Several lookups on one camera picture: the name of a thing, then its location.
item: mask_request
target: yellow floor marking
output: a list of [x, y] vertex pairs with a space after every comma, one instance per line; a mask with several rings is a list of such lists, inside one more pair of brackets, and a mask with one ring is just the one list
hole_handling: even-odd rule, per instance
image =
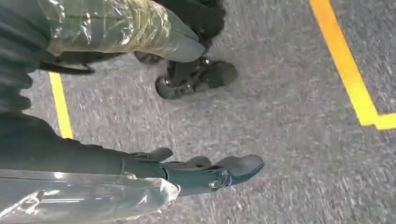
[[51, 81], [52, 93], [54, 94], [61, 136], [65, 139], [72, 139], [73, 132], [71, 130], [70, 118], [67, 111], [66, 98], [64, 96], [61, 76], [59, 73], [50, 72], [49, 78]]
[[330, 54], [362, 126], [396, 128], [394, 114], [378, 115], [329, 0], [310, 0]]

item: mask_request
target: gray carpet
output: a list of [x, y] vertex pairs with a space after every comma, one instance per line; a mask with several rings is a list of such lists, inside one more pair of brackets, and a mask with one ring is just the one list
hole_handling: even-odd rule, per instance
[[[396, 112], [395, 3], [332, 4], [381, 112]], [[231, 86], [177, 101], [154, 89], [164, 65], [133, 56], [64, 76], [76, 139], [127, 152], [170, 147], [175, 159], [259, 154], [264, 171], [216, 194], [180, 198], [142, 224], [396, 223], [395, 131], [360, 127], [307, 0], [227, 0], [211, 50], [233, 62]], [[33, 74], [29, 113], [56, 127], [48, 77]]]

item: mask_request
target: caster wheel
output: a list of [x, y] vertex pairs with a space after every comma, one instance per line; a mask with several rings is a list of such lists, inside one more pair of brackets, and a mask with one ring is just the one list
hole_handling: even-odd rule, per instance
[[150, 53], [145, 53], [145, 52], [140, 52], [140, 51], [135, 51], [135, 57], [139, 62], [145, 65], [153, 65], [158, 62], [160, 62], [163, 58], [157, 55], [153, 55]]
[[178, 98], [177, 91], [172, 87], [168, 81], [168, 77], [162, 76], [156, 80], [156, 90], [158, 95], [164, 99]]
[[231, 84], [237, 77], [238, 71], [233, 64], [219, 61], [213, 62], [206, 68], [202, 80], [209, 88], [218, 88]]

